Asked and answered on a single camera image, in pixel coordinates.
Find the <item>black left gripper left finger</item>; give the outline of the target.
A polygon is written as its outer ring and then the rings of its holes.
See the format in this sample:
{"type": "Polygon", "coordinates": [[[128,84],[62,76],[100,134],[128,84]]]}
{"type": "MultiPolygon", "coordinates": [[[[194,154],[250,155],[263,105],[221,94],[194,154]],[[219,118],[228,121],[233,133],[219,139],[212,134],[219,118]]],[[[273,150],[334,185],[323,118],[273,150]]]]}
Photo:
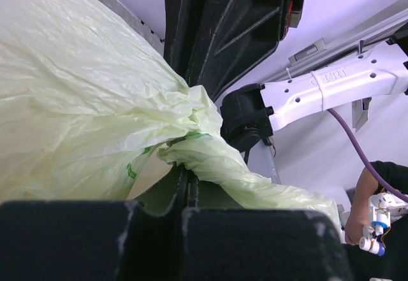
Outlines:
{"type": "Polygon", "coordinates": [[[2,280],[180,280],[188,173],[126,201],[1,205],[2,280]]]}

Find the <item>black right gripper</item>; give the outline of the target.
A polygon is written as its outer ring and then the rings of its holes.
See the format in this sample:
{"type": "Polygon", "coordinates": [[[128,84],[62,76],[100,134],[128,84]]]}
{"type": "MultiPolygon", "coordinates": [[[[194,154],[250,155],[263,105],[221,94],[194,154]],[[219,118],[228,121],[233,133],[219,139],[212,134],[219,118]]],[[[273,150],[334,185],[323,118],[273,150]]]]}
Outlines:
{"type": "Polygon", "coordinates": [[[297,28],[305,0],[165,0],[164,59],[215,101],[297,28]]]}

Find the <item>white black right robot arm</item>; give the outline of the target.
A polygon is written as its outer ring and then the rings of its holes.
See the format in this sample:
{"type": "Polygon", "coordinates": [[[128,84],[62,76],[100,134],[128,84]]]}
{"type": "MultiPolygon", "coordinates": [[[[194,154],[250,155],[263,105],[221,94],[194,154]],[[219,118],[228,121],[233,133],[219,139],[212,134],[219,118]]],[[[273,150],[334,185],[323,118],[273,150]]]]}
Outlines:
{"type": "Polygon", "coordinates": [[[272,55],[304,0],[165,0],[164,58],[190,86],[201,85],[223,122],[215,133],[244,152],[314,113],[407,92],[407,26],[379,41],[353,39],[293,63],[294,78],[227,88],[272,55]]]}

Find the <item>operator bare hand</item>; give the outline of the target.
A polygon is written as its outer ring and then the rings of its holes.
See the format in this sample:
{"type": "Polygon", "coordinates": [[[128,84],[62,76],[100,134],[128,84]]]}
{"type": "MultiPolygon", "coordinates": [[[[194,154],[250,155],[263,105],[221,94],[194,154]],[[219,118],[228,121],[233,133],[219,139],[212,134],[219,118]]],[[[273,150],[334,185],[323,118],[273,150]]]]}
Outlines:
{"type": "Polygon", "coordinates": [[[358,245],[363,228],[370,224],[367,212],[351,212],[345,225],[345,240],[349,245],[358,245]]]}

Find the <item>aluminium mounting rail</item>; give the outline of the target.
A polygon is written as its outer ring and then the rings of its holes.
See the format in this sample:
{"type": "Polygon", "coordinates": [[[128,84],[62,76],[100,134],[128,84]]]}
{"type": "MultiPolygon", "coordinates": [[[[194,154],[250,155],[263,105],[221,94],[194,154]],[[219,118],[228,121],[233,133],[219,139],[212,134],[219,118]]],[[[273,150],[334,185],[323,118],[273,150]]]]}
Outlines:
{"type": "Polygon", "coordinates": [[[164,54],[162,40],[144,21],[131,13],[119,0],[98,0],[122,18],[130,28],[142,36],[157,52],[164,54]]]}

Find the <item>pale green avocado plastic bag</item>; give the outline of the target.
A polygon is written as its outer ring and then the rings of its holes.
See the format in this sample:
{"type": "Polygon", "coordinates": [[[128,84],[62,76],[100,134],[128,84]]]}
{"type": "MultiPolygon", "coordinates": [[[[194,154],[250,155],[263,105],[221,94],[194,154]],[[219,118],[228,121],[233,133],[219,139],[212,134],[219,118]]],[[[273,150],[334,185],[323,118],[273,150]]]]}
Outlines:
{"type": "Polygon", "coordinates": [[[1,200],[126,199],[151,154],[245,208],[334,200],[251,172],[190,87],[98,0],[1,0],[1,200]]]}

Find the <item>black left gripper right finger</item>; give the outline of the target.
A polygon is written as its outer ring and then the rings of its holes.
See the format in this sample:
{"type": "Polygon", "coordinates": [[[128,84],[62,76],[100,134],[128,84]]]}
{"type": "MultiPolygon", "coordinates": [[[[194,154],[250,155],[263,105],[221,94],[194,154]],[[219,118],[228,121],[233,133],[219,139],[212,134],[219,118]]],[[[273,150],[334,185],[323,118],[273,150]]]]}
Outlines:
{"type": "Polygon", "coordinates": [[[321,212],[246,210],[203,192],[186,171],[182,280],[352,280],[337,230],[321,212]]]}

